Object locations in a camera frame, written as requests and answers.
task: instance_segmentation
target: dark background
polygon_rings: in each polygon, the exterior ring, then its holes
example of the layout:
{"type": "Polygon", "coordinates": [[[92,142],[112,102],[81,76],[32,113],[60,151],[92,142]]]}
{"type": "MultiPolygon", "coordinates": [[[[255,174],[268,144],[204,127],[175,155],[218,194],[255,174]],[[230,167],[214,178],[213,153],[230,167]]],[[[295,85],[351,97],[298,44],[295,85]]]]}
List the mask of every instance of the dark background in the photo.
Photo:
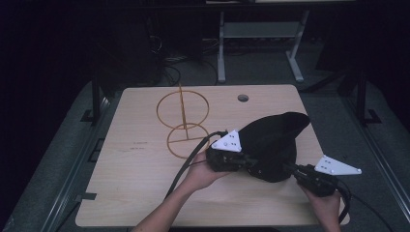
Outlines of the dark background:
{"type": "MultiPolygon", "coordinates": [[[[100,6],[102,1],[87,3],[100,6]]],[[[327,42],[318,68],[337,72],[355,65],[364,70],[410,130],[409,10],[409,3],[373,1],[331,15],[325,23],[329,12],[312,12],[305,37],[327,42]]],[[[2,228],[82,87],[95,75],[106,95],[127,85],[150,86],[160,68],[149,50],[143,14],[85,13],[75,2],[57,0],[6,0],[0,2],[0,11],[2,228]],[[107,65],[118,72],[106,73],[107,65]]],[[[203,34],[215,32],[206,29],[201,14],[169,20],[174,15],[161,14],[159,33],[178,47],[191,29],[197,40],[190,40],[183,52],[200,59],[195,45],[203,34]],[[186,30],[175,29],[183,23],[186,30]]]]}

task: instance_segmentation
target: person's right hand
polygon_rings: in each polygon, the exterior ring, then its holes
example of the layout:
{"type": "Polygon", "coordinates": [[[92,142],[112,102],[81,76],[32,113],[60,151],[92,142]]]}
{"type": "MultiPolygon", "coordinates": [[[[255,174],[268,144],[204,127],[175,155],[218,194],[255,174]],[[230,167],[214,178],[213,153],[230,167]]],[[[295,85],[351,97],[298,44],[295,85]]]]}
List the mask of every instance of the person's right hand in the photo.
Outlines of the person's right hand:
{"type": "Polygon", "coordinates": [[[336,190],[331,196],[318,197],[308,189],[299,186],[307,195],[313,211],[326,232],[339,232],[338,209],[340,208],[340,193],[336,190]]]}

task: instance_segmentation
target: light wood tabletop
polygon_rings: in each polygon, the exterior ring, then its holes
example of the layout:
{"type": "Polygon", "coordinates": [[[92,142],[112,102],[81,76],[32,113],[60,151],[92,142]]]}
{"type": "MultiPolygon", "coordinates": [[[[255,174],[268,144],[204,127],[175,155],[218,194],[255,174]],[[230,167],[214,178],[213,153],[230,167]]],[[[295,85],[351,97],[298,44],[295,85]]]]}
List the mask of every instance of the light wood tabletop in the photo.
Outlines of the light wood tabletop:
{"type": "MultiPolygon", "coordinates": [[[[86,190],[97,196],[94,200],[82,200],[75,219],[78,226],[135,226],[161,204],[185,161],[168,150],[168,136],[173,141],[181,140],[172,143],[172,151],[187,157],[200,141],[185,141],[187,135],[196,138],[205,136],[205,130],[208,133],[239,130],[259,118],[288,111],[306,113],[292,85],[182,87],[182,90],[186,124],[189,127],[190,123],[203,121],[200,124],[203,129],[171,132],[165,125],[183,124],[178,87],[124,91],[86,190]],[[248,96],[249,100],[238,101],[240,95],[248,96]]],[[[297,164],[315,165],[323,156],[311,125],[301,132],[296,143],[297,164]]],[[[272,184],[242,170],[196,192],[173,226],[316,223],[308,199],[293,177],[272,184]]]]}

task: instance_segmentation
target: black fabric object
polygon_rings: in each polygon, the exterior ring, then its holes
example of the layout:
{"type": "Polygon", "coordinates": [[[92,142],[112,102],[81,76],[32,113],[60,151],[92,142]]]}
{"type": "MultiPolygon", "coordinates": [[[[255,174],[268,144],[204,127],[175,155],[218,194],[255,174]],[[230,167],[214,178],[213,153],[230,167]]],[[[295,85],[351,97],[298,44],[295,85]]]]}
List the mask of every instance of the black fabric object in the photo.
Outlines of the black fabric object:
{"type": "Polygon", "coordinates": [[[257,160],[248,168],[251,176],[275,183],[291,175],[283,171],[284,163],[295,163],[295,138],[308,126],[307,115],[286,112],[258,119],[239,131],[242,153],[257,160]]]}

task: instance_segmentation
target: person's hand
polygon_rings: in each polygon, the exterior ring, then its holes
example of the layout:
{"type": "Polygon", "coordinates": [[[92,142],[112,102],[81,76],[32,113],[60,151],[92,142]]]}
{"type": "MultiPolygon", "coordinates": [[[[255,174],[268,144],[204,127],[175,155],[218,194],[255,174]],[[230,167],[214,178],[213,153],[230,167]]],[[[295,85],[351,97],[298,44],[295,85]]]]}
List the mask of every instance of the person's hand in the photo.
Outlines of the person's hand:
{"type": "Polygon", "coordinates": [[[215,172],[206,162],[204,152],[198,153],[193,159],[187,176],[181,185],[184,185],[192,191],[205,189],[215,180],[228,175],[230,172],[215,172]]]}
{"type": "Polygon", "coordinates": [[[340,231],[338,223],[338,209],[340,208],[340,193],[336,190],[333,195],[318,197],[308,189],[299,186],[307,195],[313,211],[319,219],[320,224],[327,232],[340,231]]]}

